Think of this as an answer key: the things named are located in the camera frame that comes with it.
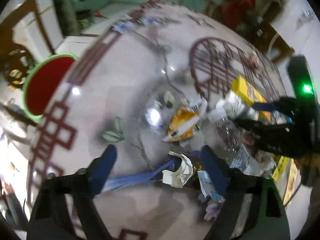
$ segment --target wooden chair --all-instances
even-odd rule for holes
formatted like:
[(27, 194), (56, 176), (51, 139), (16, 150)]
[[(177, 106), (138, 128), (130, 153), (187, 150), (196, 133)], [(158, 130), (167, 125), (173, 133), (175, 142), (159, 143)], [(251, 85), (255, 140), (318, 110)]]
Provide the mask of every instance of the wooden chair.
[(0, 71), (7, 82), (15, 88), (22, 88), (24, 79), (28, 75), (28, 70), (31, 70), (36, 64), (30, 51), (21, 44), (13, 42), (13, 28), (26, 15), (34, 12), (36, 22), (40, 33), (51, 52), (55, 54), (54, 48), (50, 43), (49, 37), (44, 29), (39, 11), (37, 9), (36, 0), (25, 0), (25, 2), (12, 11), (0, 24)]
[[(272, 38), (277, 34), (276, 30), (267, 22), (262, 22), (257, 32), (255, 32), (249, 41), (263, 54), (268, 52), (268, 48)], [(294, 53), (294, 49), (290, 47), (281, 36), (278, 36), (274, 42), (273, 49), (278, 49), (280, 54), (271, 61), (275, 64)]]

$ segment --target green led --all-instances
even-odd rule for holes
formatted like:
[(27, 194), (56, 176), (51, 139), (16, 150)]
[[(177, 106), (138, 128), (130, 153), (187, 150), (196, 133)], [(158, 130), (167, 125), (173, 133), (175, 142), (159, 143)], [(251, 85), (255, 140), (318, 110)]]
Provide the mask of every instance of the green led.
[(312, 87), (310, 85), (304, 85), (303, 92), (308, 93), (308, 94), (313, 94)]

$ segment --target green stool rim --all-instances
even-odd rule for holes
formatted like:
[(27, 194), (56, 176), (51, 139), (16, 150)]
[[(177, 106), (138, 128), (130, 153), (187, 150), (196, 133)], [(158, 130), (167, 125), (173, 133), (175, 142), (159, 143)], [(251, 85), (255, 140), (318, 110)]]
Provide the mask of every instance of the green stool rim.
[(30, 118), (31, 120), (35, 121), (35, 122), (39, 122), (43, 116), (43, 114), (41, 115), (34, 115), (30, 112), (30, 110), (27, 107), (27, 100), (26, 100), (26, 95), (27, 95), (27, 89), (29, 86), (29, 83), (31, 81), (31, 79), (33, 78), (33, 76), (35, 75), (35, 73), (46, 63), (48, 63), (49, 61), (53, 60), (54, 58), (58, 58), (58, 57), (72, 57), (75, 61), (79, 59), (78, 56), (71, 54), (71, 53), (63, 53), (63, 54), (56, 54), (56, 55), (52, 55), (50, 57), (48, 57), (47, 59), (45, 59), (43, 62), (39, 63), (38, 65), (36, 65), (33, 70), (31, 70), (31, 72), (29, 73), (29, 75), (26, 77), (26, 80), (23, 84), (22, 87), (22, 106), (23, 106), (23, 110), (26, 113), (27, 117)]

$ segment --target plastic bottle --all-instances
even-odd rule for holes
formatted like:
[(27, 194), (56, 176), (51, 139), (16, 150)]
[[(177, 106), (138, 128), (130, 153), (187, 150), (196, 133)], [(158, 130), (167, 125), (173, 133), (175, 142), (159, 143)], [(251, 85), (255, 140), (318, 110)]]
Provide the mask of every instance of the plastic bottle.
[(225, 109), (219, 107), (212, 110), (208, 113), (208, 119), (213, 125), (212, 136), (215, 138), (213, 150), (216, 155), (225, 160), (230, 168), (238, 168), (245, 172), (249, 166), (249, 155), (239, 141), (239, 131), (233, 122), (228, 120)]

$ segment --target white bottle cap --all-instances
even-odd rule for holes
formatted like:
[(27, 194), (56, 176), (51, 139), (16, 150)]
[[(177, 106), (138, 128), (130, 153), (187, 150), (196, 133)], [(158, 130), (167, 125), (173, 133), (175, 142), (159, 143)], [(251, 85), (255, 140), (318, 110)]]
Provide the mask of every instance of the white bottle cap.
[(215, 123), (222, 118), (227, 118), (227, 113), (223, 107), (218, 107), (207, 114), (210, 123)]

